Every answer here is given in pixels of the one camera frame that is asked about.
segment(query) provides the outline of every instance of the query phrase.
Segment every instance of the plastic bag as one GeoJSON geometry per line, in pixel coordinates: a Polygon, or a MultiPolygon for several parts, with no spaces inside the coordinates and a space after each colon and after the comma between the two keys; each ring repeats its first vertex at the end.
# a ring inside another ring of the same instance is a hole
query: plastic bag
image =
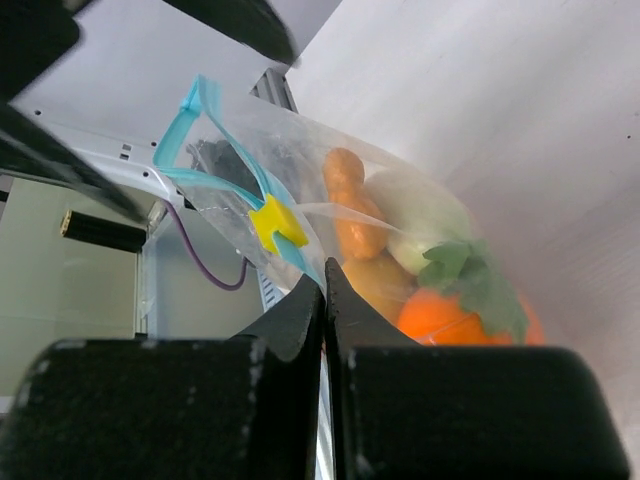
{"type": "Polygon", "coordinates": [[[154,163],[283,289],[304,272],[326,291],[336,257],[354,290],[420,343],[543,341],[467,209],[379,148],[200,76],[154,163]]]}

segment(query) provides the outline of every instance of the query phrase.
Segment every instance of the cable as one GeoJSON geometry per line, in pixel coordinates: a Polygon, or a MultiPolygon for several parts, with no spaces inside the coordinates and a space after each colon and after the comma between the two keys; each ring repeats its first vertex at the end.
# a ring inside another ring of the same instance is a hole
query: cable
{"type": "Polygon", "coordinates": [[[234,292],[240,289],[240,287],[242,287],[242,285],[244,284],[245,278],[247,277],[247,267],[249,266],[249,260],[247,260],[246,257],[242,257],[242,266],[241,266],[242,270],[240,272],[240,279],[233,285],[230,285],[218,279],[215,275],[213,275],[207,269],[207,267],[205,267],[205,265],[200,260],[200,257],[198,257],[198,254],[194,250],[191,240],[189,240],[189,235],[187,234],[187,231],[184,228],[184,224],[182,223],[182,220],[180,219],[180,215],[178,215],[178,212],[175,209],[175,207],[171,204],[171,202],[168,202],[166,200],[163,200],[163,202],[165,207],[167,208],[167,211],[169,212],[169,215],[171,215],[171,218],[173,218],[173,221],[176,223],[176,226],[178,227],[178,231],[180,232],[180,236],[182,237],[182,240],[187,249],[187,252],[189,253],[189,256],[191,257],[191,259],[195,262],[196,266],[198,267],[198,270],[202,272],[202,274],[206,277],[207,280],[209,280],[218,288],[221,288],[228,292],[234,292]]]}

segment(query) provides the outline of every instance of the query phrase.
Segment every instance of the purple cable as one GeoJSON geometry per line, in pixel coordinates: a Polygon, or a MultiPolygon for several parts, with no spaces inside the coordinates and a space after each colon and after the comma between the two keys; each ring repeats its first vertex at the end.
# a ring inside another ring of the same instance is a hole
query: purple cable
{"type": "Polygon", "coordinates": [[[202,272],[202,274],[207,278],[207,280],[213,283],[216,287],[219,287],[228,292],[234,292],[238,290],[240,287],[242,287],[242,285],[244,284],[244,280],[247,277],[247,267],[249,266],[249,260],[247,260],[246,257],[242,257],[242,267],[241,267],[242,271],[240,273],[240,280],[238,280],[233,285],[224,283],[222,280],[216,278],[215,275],[213,275],[207,269],[207,267],[204,266],[204,264],[198,257],[198,254],[193,248],[193,244],[191,243],[191,240],[189,240],[189,235],[187,234],[187,231],[184,228],[182,220],[180,220],[180,215],[178,215],[176,208],[170,202],[167,202],[166,200],[163,200],[163,201],[165,206],[167,207],[167,210],[169,211],[169,215],[171,215],[171,218],[173,218],[173,221],[176,222],[178,231],[180,232],[180,236],[182,237],[184,245],[187,248],[187,252],[189,253],[189,256],[195,262],[196,266],[198,267],[198,270],[202,272]]]}

